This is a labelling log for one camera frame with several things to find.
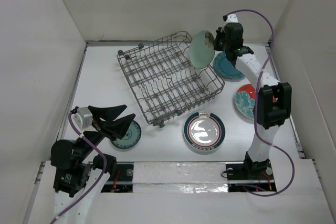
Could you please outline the light green floral plate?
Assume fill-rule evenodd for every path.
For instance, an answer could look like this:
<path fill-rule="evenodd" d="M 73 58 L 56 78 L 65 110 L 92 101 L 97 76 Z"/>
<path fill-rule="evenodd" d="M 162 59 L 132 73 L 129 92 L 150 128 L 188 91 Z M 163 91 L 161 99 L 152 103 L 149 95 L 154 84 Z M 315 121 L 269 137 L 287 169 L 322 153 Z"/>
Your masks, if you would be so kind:
<path fill-rule="evenodd" d="M 206 68 L 213 60 L 215 50 L 214 36 L 208 30 L 198 32 L 189 47 L 190 62 L 196 69 Z"/>

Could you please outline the blue patterned small plate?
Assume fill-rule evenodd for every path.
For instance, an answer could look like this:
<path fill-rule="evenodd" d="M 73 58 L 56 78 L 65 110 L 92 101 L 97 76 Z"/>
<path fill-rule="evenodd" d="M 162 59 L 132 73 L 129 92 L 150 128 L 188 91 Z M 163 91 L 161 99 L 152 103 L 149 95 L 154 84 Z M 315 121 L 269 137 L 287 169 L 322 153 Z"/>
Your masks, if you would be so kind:
<path fill-rule="evenodd" d="M 142 135 L 140 125 L 136 121 L 132 121 L 125 136 L 122 139 L 111 141 L 112 145 L 121 150 L 127 150 L 137 145 Z"/>

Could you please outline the red teal floral plate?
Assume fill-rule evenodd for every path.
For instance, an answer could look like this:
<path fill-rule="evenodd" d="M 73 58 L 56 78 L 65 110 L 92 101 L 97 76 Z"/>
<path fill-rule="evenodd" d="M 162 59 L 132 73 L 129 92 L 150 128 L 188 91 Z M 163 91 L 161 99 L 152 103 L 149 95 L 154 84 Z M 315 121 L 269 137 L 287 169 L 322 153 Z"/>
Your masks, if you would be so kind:
<path fill-rule="evenodd" d="M 241 86 L 235 93 L 234 101 L 238 111 L 250 120 L 254 120 L 256 90 L 251 84 Z"/>

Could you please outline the white green rimmed plate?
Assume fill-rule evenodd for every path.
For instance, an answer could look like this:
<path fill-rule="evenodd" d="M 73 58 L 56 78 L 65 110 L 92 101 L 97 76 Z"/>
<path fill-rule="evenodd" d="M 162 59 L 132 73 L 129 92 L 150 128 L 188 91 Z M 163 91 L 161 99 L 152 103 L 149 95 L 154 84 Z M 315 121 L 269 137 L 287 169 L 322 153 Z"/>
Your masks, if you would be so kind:
<path fill-rule="evenodd" d="M 215 152 L 223 144 L 226 129 L 214 113 L 195 112 L 185 121 L 183 138 L 186 145 L 199 154 Z"/>

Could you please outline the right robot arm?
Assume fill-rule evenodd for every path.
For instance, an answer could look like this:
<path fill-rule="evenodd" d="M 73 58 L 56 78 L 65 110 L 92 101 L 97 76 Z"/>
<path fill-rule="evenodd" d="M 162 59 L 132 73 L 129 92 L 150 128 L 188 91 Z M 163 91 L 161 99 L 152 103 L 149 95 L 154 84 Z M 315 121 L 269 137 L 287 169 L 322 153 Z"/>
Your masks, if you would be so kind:
<path fill-rule="evenodd" d="M 274 137 L 290 116 L 292 88 L 265 71 L 253 50 L 244 45 L 243 32 L 239 22 L 230 21 L 215 33 L 202 30 L 194 37 L 175 33 L 120 50 L 117 59 L 148 124 L 162 128 L 169 119 L 192 111 L 184 123 L 169 130 L 167 138 L 185 140 L 196 150 L 212 152 L 224 140 L 219 112 L 225 104 L 206 114 L 197 108 L 222 92 L 224 81 L 215 69 L 215 60 L 218 52 L 224 54 L 228 65 L 241 72 L 256 91 L 251 106 L 254 139 L 244 162 L 235 169 L 255 178 L 267 169 Z"/>

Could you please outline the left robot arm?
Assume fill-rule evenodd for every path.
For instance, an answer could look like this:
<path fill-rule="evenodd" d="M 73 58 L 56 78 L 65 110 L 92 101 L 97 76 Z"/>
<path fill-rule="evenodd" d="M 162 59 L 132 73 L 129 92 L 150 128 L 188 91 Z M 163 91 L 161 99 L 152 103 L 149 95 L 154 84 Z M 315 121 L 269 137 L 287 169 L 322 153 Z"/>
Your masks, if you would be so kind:
<path fill-rule="evenodd" d="M 58 140 L 51 147 L 50 164 L 55 167 L 54 218 L 51 223 L 88 223 L 93 203 L 105 183 L 119 176 L 117 159 L 98 145 L 104 138 L 122 139 L 135 114 L 121 117 L 125 104 L 98 108 L 75 107 L 68 122 L 76 140 Z"/>

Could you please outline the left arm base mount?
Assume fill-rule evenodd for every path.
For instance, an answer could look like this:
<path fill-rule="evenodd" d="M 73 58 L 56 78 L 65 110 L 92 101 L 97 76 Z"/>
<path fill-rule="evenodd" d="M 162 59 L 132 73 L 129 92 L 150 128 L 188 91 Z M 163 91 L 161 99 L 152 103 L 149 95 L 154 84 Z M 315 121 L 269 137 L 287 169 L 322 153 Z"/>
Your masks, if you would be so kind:
<path fill-rule="evenodd" d="M 102 189 L 102 193 L 133 192 L 134 163 L 117 163 L 117 170 Z"/>

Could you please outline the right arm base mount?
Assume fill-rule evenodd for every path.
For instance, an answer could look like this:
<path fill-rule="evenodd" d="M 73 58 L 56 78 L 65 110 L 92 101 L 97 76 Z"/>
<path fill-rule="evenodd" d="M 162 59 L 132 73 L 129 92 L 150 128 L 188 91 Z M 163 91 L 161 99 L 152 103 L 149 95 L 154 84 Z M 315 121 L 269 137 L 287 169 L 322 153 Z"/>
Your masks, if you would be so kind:
<path fill-rule="evenodd" d="M 225 170 L 221 176 L 227 179 L 229 193 L 246 193 L 251 192 L 276 192 L 276 183 L 272 171 L 271 163 L 268 162 L 265 168 L 260 171 L 247 174 L 244 169 L 244 164 L 226 163 Z"/>

